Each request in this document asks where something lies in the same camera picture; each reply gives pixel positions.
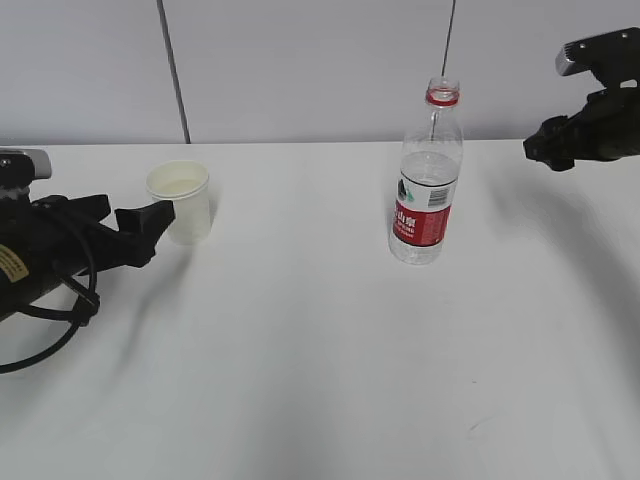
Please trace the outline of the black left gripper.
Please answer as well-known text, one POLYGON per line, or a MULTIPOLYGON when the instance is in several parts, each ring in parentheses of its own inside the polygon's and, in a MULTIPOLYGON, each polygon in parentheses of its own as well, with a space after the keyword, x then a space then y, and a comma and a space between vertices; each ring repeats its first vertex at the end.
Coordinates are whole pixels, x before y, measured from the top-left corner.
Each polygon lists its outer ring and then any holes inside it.
POLYGON ((174 220, 168 200, 116 210, 105 194, 35 200, 29 205, 29 276, 62 280, 123 266, 142 268, 174 220))

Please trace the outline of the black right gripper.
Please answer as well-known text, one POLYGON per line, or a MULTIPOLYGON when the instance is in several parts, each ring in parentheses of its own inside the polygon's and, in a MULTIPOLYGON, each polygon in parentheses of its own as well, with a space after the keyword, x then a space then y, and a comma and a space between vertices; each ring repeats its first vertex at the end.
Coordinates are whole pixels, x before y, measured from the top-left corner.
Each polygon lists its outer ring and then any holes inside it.
POLYGON ((639 87, 618 86, 588 94, 585 105, 570 118, 563 115, 543 121, 524 140, 523 148, 527 159, 555 172, 574 168, 577 160, 615 161, 638 155, 639 87))

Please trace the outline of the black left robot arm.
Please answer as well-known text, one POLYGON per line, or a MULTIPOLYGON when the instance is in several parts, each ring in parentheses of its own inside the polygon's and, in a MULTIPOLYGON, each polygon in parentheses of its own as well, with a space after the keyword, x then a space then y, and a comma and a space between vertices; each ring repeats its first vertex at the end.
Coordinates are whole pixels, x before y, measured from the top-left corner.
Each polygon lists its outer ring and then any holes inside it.
POLYGON ((1 317, 25 308, 77 275, 142 268, 175 219, 158 201, 112 210, 105 194, 1 202, 1 317))

